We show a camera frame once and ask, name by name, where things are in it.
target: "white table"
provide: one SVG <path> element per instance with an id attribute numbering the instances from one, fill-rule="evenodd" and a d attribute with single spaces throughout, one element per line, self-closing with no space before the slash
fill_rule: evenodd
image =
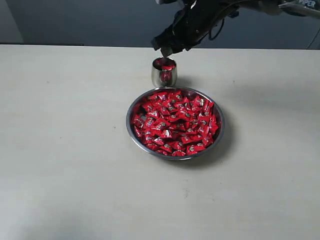
<path id="1" fill-rule="evenodd" d="M 226 118 L 217 148 L 184 162 L 125 127 L 158 56 L 0 46 L 0 239 L 320 239 L 320 51 L 174 56 L 178 85 Z"/>

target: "metal cup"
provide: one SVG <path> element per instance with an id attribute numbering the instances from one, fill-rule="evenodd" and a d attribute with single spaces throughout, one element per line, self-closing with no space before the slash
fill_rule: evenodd
<path id="1" fill-rule="evenodd" d="M 171 67 L 163 68 L 169 63 Z M 159 57 L 152 62 L 151 79 L 156 88 L 173 87 L 178 78 L 177 63 L 171 58 Z"/>

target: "gray wall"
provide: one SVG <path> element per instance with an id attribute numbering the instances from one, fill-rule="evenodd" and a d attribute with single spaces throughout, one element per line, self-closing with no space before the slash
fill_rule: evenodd
<path id="1" fill-rule="evenodd" d="M 27 43 L 150 47 L 179 9 L 155 0 L 7 0 Z M 320 21 L 243 9 L 204 48 L 304 49 Z"/>
<path id="2" fill-rule="evenodd" d="M 0 0 L 0 43 L 22 43 L 23 39 L 6 0 Z"/>

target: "metal bowl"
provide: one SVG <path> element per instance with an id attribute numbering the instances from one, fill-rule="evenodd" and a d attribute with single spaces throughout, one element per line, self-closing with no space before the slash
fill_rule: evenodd
<path id="1" fill-rule="evenodd" d="M 216 122 L 217 125 L 219 126 L 219 129 L 216 131 L 215 135 L 213 136 L 214 138 L 214 142 L 205 150 L 200 151 L 196 154 L 193 155 L 185 155 L 185 156 L 166 156 L 160 153 L 157 153 L 155 151 L 150 150 L 149 148 L 147 148 L 146 146 L 144 146 L 139 139 L 136 137 L 135 132 L 134 132 L 134 128 L 131 125 L 131 118 L 132 115 L 134 114 L 134 107 L 136 106 L 136 104 L 138 104 L 143 98 L 153 95 L 155 93 L 159 93 L 163 90 L 181 90 L 181 94 L 183 96 L 187 96 L 188 98 L 192 98 L 195 95 L 200 95 L 203 98 L 209 100 L 210 102 L 214 103 L 213 106 L 213 114 L 215 115 L 216 118 Z M 199 157 L 203 154 L 208 153 L 209 151 L 211 151 L 217 144 L 218 142 L 221 140 L 221 138 L 223 137 L 224 131 L 225 131 L 225 118 L 224 115 L 220 109 L 220 107 L 215 103 L 215 101 L 213 101 L 210 97 L 208 97 L 207 95 L 203 94 L 200 91 L 194 90 L 192 88 L 187 88 L 187 87 L 179 87 L 179 86 L 173 86 L 173 87 L 159 87 L 159 88 L 155 88 L 153 90 L 147 91 L 144 94 L 142 94 L 141 96 L 139 96 L 129 107 L 129 110 L 126 114 L 126 129 L 128 130 L 128 133 L 130 135 L 130 137 L 132 138 L 132 140 L 135 142 L 135 144 L 137 144 L 141 149 L 143 149 L 144 151 L 146 151 L 149 154 L 152 154 L 156 157 L 162 158 L 162 159 L 167 159 L 167 160 L 173 160 L 173 161 L 180 161 L 180 160 L 187 160 L 187 159 L 192 159 L 192 158 L 196 158 Z"/>

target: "candy pile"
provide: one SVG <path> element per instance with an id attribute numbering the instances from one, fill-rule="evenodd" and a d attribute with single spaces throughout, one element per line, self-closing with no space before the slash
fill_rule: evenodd
<path id="1" fill-rule="evenodd" d="M 214 103 L 181 91 L 158 92 L 134 107 L 131 124 L 136 137 L 152 151 L 166 156 L 193 155 L 214 142 L 219 129 Z"/>

